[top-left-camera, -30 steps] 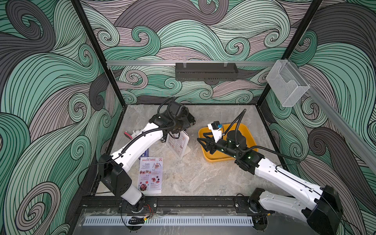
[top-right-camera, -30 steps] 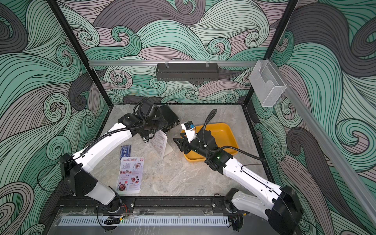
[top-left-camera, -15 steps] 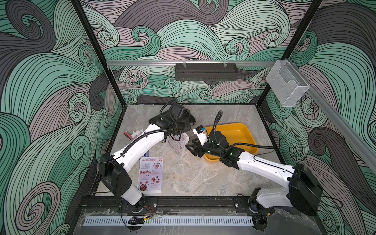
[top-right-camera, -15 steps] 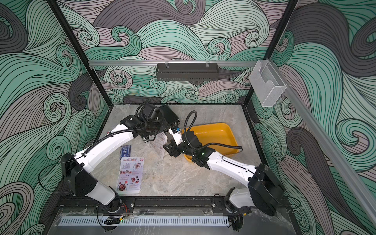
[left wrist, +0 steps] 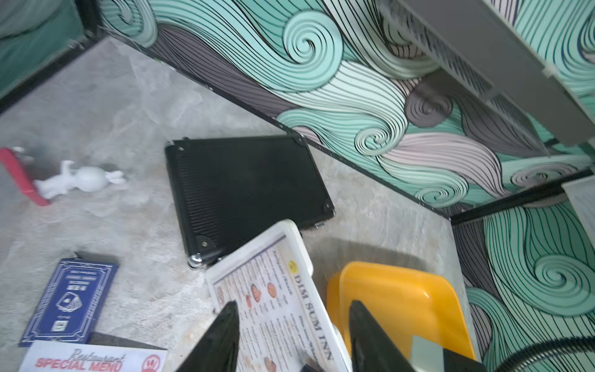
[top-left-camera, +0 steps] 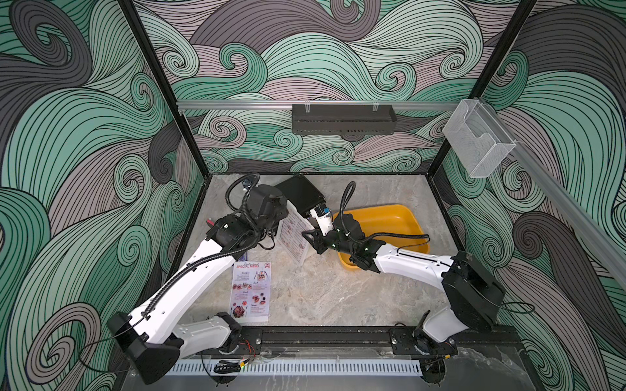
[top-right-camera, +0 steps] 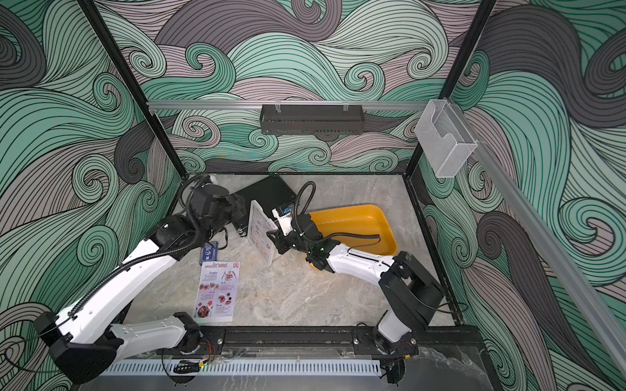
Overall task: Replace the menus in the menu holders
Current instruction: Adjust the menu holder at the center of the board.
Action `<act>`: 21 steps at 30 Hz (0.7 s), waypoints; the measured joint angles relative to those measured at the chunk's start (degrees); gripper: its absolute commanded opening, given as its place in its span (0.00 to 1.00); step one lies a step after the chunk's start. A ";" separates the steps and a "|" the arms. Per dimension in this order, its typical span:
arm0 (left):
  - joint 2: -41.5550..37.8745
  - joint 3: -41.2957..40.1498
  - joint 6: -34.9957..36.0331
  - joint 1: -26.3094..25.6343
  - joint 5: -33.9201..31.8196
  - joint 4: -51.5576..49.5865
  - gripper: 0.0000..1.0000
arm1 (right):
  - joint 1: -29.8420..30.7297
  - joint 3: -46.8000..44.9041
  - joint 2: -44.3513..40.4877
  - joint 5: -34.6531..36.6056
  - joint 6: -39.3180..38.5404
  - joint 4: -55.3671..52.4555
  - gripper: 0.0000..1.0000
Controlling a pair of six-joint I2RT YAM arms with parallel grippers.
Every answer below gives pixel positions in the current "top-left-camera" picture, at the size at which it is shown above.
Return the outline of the pink dessert menu sheet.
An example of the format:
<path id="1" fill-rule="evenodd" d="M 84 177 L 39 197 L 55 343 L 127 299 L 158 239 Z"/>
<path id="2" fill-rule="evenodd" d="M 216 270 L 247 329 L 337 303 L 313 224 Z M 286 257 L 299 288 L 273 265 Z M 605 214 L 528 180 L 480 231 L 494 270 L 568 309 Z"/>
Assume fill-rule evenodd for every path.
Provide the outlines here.
<path id="1" fill-rule="evenodd" d="M 269 321 L 271 287 L 270 262 L 236 262 L 231 282 L 230 316 L 240 324 Z"/>

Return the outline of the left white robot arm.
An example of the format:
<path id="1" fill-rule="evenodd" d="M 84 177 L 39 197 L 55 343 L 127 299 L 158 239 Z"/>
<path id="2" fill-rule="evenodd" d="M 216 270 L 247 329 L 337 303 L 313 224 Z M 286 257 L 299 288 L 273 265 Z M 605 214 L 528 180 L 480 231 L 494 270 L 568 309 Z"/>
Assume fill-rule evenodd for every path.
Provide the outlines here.
<path id="1" fill-rule="evenodd" d="M 180 320 L 223 272 L 287 217 L 283 193 L 259 180 L 259 174 L 237 179 L 236 184 L 250 184 L 241 205 L 215 221 L 192 257 L 153 296 L 130 313 L 117 312 L 108 320 L 113 340 L 143 383 L 156 383 L 181 358 L 238 349 L 242 327 L 227 312 L 193 324 Z"/>

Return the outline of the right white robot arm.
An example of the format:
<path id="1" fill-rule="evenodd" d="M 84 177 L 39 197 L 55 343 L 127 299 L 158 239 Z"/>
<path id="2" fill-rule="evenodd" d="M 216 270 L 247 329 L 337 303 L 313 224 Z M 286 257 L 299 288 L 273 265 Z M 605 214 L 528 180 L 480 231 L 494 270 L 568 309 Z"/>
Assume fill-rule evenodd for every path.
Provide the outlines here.
<path id="1" fill-rule="evenodd" d="M 445 293 L 448 304 L 426 312 L 412 332 L 412 345 L 420 356 L 452 355 L 455 335 L 468 330 L 491 332 L 496 325 L 505 288 L 467 252 L 435 256 L 401 249 L 384 239 L 409 239 L 410 235 L 378 232 L 367 236 L 356 221 L 303 231 L 302 237 L 318 254 L 332 249 L 346 254 L 361 270 L 411 278 Z"/>

